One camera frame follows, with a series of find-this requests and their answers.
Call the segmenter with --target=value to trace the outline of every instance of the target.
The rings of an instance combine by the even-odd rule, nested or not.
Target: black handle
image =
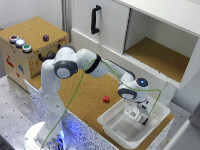
[[[91,31],[92,31],[92,34],[95,34],[95,33],[98,33],[100,30],[98,28],[96,28],[96,12],[98,10],[101,10],[101,7],[96,5],[96,8],[94,8],[92,10],[92,24],[91,24]]]
[[[47,57],[43,57],[42,54],[38,54],[39,59],[44,62],[47,59],[54,59],[56,57],[56,53],[54,52],[49,52],[47,54]]]

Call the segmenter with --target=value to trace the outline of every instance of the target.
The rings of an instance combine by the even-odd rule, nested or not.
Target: green cable
[[[63,117],[64,117],[66,111],[68,110],[70,104],[72,103],[74,97],[76,96],[76,93],[77,93],[78,90],[79,90],[80,84],[81,84],[81,82],[82,82],[82,80],[83,80],[83,76],[84,76],[84,74],[85,74],[85,71],[87,70],[87,68],[89,67],[89,65],[90,65],[92,62],[94,62],[95,60],[96,60],[96,59],[93,59],[92,61],[90,61],[90,62],[87,64],[86,68],[85,68],[84,71],[83,71],[83,74],[82,74],[82,76],[81,76],[81,79],[80,79],[80,81],[79,81],[79,84],[78,84],[78,86],[77,86],[77,88],[76,88],[76,90],[75,90],[75,92],[74,92],[72,98],[71,98],[71,100],[69,101],[69,103],[67,104],[67,107],[65,108],[65,111],[63,112],[61,118],[58,120],[58,122],[56,123],[56,125],[53,127],[53,129],[50,131],[50,133],[48,134],[48,136],[47,136],[46,139],[44,140],[44,142],[43,142],[43,144],[42,144],[40,150],[42,150],[42,148],[44,147],[45,142],[47,141],[47,139],[49,138],[49,136],[51,135],[51,133],[53,132],[53,130],[57,127],[57,125],[58,125],[58,124],[60,123],[60,121],[63,119]],[[153,107],[152,107],[152,109],[151,109],[151,111],[150,111],[150,113],[149,113],[149,116],[148,116],[148,118],[149,118],[149,117],[151,116],[151,113],[152,113],[152,111],[153,111],[153,109],[154,109],[156,103],[158,102],[158,100],[159,100],[159,98],[160,98],[161,91],[160,91],[159,89],[140,90],[140,89],[131,88],[131,87],[129,87],[128,85],[126,85],[125,83],[123,83],[123,82],[119,79],[119,77],[118,77],[117,74],[114,72],[114,70],[113,70],[105,61],[103,61],[103,60],[101,60],[101,61],[102,61],[106,66],[108,66],[108,68],[112,71],[112,73],[115,75],[115,77],[117,78],[117,80],[118,80],[119,82],[121,82],[123,85],[125,85],[126,87],[128,87],[129,89],[132,89],[132,90],[135,90],[135,91],[159,91],[159,95],[158,95],[158,97],[157,97],[157,99],[156,99],[156,102],[154,103],[154,105],[153,105]]]

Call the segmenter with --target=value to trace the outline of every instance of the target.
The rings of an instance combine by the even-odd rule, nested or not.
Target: wooden work surface
[[[125,53],[178,82],[181,82],[190,60],[149,38],[144,38]]]
[[[66,32],[40,17],[35,17],[4,30],[0,30],[0,37],[8,43],[12,35],[17,35],[19,39],[24,39],[26,44],[32,46],[33,51],[47,46],[64,36],[68,36]],[[43,41],[44,35],[49,35],[48,42]]]
[[[71,78],[61,80],[61,89],[58,93],[65,106],[72,97],[82,73],[83,71],[79,70],[78,73],[73,75]],[[29,83],[39,89],[41,87],[40,78],[41,76],[39,75],[31,79]],[[108,75],[101,78],[93,78],[90,75],[85,74],[80,89],[70,105],[69,110],[108,141],[123,150],[124,148],[105,134],[102,126],[97,122],[97,118],[101,114],[121,100],[121,97],[117,94],[117,89],[118,82]],[[110,103],[103,103],[104,95],[110,97]],[[136,150],[146,149],[172,119],[173,115],[169,114]]]

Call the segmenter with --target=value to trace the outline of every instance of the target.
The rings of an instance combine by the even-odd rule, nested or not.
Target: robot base
[[[35,141],[35,137],[37,136],[37,133],[39,132],[39,130],[42,128],[42,126],[44,125],[44,122],[40,122],[35,124],[34,126],[32,126],[25,134],[24,137],[24,149],[25,150],[40,150],[41,146],[39,146]]]

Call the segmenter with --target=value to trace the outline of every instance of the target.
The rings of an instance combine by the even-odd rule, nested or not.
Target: brown box
[[[22,49],[10,44],[10,36],[17,35],[24,39],[26,44],[32,46],[31,53],[23,53]],[[49,40],[43,41],[43,36],[48,35]],[[40,74],[42,61],[38,54],[47,57],[49,52],[56,53],[58,47],[69,44],[69,36],[66,32],[48,23],[40,17],[35,17],[12,27],[0,31],[0,50],[9,77],[27,89],[24,79],[27,81]]]

